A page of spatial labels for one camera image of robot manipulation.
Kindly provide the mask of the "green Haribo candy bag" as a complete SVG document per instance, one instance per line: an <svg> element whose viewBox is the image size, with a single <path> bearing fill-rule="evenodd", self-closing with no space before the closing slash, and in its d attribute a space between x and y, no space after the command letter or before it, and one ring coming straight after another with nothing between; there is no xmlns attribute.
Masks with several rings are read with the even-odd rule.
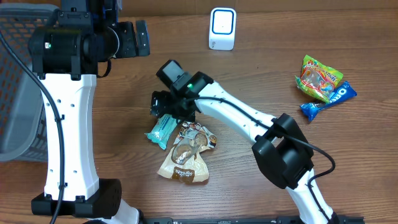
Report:
<svg viewBox="0 0 398 224"><path fill-rule="evenodd" d="M303 58L300 76L295 76L300 90L324 103L330 102L332 92L342 79L341 72L322 64L309 55Z"/></svg>

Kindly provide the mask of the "beige cookie bag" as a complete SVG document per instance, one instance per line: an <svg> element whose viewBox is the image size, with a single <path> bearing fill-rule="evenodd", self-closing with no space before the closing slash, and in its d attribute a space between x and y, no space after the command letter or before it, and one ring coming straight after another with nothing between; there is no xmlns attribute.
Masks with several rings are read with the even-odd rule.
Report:
<svg viewBox="0 0 398 224"><path fill-rule="evenodd" d="M157 173L185 184L204 182L209 171L201 153L214 149L218 138L205 126L184 121L174 144Z"/></svg>

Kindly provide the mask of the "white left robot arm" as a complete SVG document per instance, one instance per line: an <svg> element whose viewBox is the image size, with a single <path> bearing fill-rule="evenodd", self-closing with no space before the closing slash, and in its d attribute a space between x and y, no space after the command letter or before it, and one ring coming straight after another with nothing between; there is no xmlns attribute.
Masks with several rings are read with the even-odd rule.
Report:
<svg viewBox="0 0 398 224"><path fill-rule="evenodd" d="M98 65L149 55L145 21L119 22L121 2L63 1L29 43L47 128L47 178L31 201L34 215L87 223L144 221L122 198L118 179L98 177L93 153L93 99Z"/></svg>

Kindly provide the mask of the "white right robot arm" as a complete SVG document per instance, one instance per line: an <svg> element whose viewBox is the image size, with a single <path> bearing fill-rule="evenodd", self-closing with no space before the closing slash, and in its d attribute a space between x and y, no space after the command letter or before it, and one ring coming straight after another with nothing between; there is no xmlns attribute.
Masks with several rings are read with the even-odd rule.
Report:
<svg viewBox="0 0 398 224"><path fill-rule="evenodd" d="M202 113L220 120L250 143L259 170L288 191L303 223L339 223L315 181L333 169L317 174L312 162L314 152L329 161L333 158L307 141L293 117L284 113L276 118L255 110L208 75L189 74L176 60L168 60L156 75L168 89L153 92L151 114L193 121L195 113Z"/></svg>

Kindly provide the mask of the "blue Oreo pack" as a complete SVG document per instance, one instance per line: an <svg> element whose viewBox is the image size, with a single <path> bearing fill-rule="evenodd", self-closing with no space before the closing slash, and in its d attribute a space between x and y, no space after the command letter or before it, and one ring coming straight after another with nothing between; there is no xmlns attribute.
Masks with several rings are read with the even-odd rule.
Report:
<svg viewBox="0 0 398 224"><path fill-rule="evenodd" d="M308 120L311 122L316 117L316 115L332 106L343 103L351 98L357 96L357 92L352 88L349 82L345 81L338 88L334 89L331 93L330 102L313 102L313 103L305 103L300 106L303 114L308 117Z"/></svg>

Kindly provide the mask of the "light teal snack bar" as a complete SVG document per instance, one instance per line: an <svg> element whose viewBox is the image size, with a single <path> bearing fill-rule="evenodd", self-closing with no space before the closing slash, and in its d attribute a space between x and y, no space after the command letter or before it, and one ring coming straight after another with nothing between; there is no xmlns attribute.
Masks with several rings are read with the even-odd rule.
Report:
<svg viewBox="0 0 398 224"><path fill-rule="evenodd" d="M172 115L165 114L158 119L152 131L146 133L146 136L153 143L158 144L161 149L166 150L169 137L177 127L178 122L179 120L173 118Z"/></svg>

